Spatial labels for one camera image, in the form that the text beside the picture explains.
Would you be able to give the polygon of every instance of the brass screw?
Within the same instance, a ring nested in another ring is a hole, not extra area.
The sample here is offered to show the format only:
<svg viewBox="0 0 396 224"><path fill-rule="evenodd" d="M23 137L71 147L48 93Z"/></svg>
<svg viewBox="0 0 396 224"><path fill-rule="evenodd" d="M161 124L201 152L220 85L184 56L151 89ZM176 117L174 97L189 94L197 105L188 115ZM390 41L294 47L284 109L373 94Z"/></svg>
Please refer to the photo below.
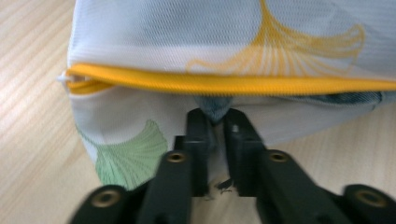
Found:
<svg viewBox="0 0 396 224"><path fill-rule="evenodd" d="M184 156L183 153L175 152L175 153L169 154L167 157L167 160L170 162L183 162L184 160L186 160L186 156Z"/></svg>
<svg viewBox="0 0 396 224"><path fill-rule="evenodd" d="M274 153L271 153L270 159L271 159L271 161L285 162L288 160L288 157L283 153L274 152Z"/></svg>
<svg viewBox="0 0 396 224"><path fill-rule="evenodd" d="M386 207L387 201L384 197L375 193L374 191L367 189L360 189L355 193L356 198L358 198L362 203L369 204L373 207Z"/></svg>
<svg viewBox="0 0 396 224"><path fill-rule="evenodd" d="M96 194L91 204L95 207L109 207L120 200L120 194L114 189L108 189Z"/></svg>

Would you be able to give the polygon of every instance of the light wood surface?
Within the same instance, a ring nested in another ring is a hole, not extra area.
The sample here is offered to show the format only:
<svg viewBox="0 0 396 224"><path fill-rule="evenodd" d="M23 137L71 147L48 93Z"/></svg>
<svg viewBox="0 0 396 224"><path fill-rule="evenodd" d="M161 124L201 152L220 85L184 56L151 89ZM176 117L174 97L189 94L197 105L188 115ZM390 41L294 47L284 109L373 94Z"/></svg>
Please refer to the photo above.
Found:
<svg viewBox="0 0 396 224"><path fill-rule="evenodd" d="M0 223L67 223L100 186L63 86L74 1L0 1ZM396 196L396 104L276 146L322 187L363 183ZM235 193L193 202L194 223L259 223Z"/></svg>

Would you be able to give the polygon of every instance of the zipper tape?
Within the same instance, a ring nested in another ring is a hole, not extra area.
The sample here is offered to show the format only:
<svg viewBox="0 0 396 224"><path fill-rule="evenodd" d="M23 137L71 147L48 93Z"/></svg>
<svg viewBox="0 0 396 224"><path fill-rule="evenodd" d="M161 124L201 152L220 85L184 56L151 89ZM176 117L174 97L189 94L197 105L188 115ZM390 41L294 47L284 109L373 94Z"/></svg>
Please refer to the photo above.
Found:
<svg viewBox="0 0 396 224"><path fill-rule="evenodd" d="M70 92L89 94L113 85L197 95L315 95L353 91L396 91L396 81L345 77L240 77L169 73L78 63L67 76L92 80L66 82Z"/></svg>

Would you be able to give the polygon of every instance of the mesh laundry bag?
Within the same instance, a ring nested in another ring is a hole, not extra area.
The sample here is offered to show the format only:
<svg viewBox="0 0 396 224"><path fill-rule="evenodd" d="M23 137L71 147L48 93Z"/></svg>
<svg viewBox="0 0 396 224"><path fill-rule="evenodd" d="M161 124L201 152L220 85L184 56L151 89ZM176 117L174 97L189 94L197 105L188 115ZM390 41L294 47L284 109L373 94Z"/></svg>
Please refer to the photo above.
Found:
<svg viewBox="0 0 396 224"><path fill-rule="evenodd" d="M381 97L298 95L396 91L395 11L392 0L77 1L60 80L101 181L132 189L184 133L192 95L238 96L227 106L268 145L371 111Z"/></svg>

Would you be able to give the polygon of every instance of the green ginkgo leaf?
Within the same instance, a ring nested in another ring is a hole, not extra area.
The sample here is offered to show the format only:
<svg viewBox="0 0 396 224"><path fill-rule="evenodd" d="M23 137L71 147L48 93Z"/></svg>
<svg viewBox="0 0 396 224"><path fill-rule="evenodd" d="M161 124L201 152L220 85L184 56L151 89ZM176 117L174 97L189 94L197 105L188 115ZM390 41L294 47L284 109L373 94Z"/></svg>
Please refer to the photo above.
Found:
<svg viewBox="0 0 396 224"><path fill-rule="evenodd" d="M118 144L97 144L81 130L78 132L97 148L96 172L105 185L136 188L153 177L161 155L168 149L157 123L151 119L141 133Z"/></svg>

